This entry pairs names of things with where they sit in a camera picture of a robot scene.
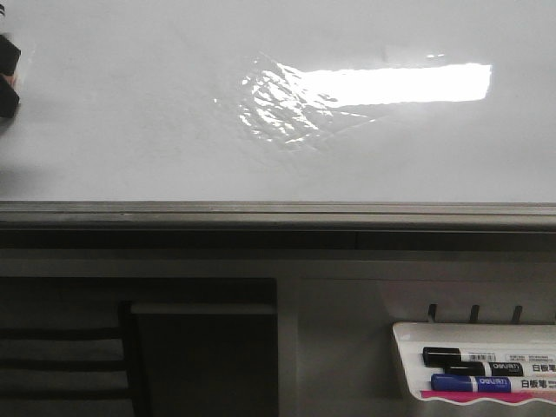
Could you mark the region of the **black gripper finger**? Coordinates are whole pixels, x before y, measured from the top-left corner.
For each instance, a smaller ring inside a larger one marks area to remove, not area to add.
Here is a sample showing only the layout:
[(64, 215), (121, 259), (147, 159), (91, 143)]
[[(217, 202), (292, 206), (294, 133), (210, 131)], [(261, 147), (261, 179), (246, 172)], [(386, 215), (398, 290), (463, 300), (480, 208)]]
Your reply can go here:
[(10, 86), (8, 81), (1, 76), (0, 79), (0, 116), (12, 118), (19, 104), (19, 95)]
[(21, 50), (6, 36), (0, 36), (0, 68), (4, 75), (13, 75), (16, 71)]

